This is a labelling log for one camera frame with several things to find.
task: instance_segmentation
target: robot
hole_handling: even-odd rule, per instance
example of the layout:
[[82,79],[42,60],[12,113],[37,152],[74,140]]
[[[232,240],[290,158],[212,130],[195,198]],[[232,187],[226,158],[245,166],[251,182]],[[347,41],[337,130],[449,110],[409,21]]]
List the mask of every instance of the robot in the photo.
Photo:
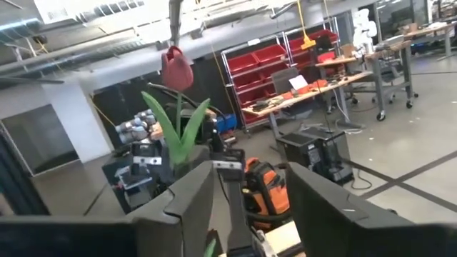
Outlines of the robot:
[[376,23],[368,20],[369,13],[368,9],[362,9],[353,15],[353,45],[356,49],[353,55],[357,58],[374,52],[373,39],[371,38],[378,34],[378,30]]

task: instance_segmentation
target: concrete floor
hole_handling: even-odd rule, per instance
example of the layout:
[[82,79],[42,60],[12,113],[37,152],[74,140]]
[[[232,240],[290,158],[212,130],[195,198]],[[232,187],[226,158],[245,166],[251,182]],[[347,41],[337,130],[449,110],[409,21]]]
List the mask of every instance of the concrete floor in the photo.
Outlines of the concrete floor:
[[[382,122],[376,120],[378,110],[372,108],[371,94],[357,96],[360,104],[350,106],[351,119],[366,125],[362,133],[348,134],[351,158],[383,176],[362,172],[373,183],[372,188],[353,190],[349,184],[345,188],[417,223],[457,222],[457,174],[453,170],[457,165],[457,146],[453,143],[457,141],[457,56],[439,62],[435,59],[413,61],[414,74],[444,73],[413,76],[414,91],[420,96],[412,109],[405,106],[405,93],[397,93]],[[329,119],[339,119],[338,112],[334,111]],[[316,122],[323,122],[322,113],[314,113],[309,119],[309,123]],[[296,127],[296,122],[289,122],[281,130]],[[242,136],[236,147],[245,149],[248,157],[278,163],[278,154],[268,147],[272,143],[271,131],[264,129],[250,139]],[[111,189],[104,187],[106,179],[100,167],[105,161],[100,158],[84,165],[73,163],[37,176],[34,183],[54,215],[82,215],[101,192],[88,215],[122,216]],[[221,188],[216,185],[211,227],[219,230],[225,245],[230,219]],[[363,187],[365,183],[357,179],[355,186]]]

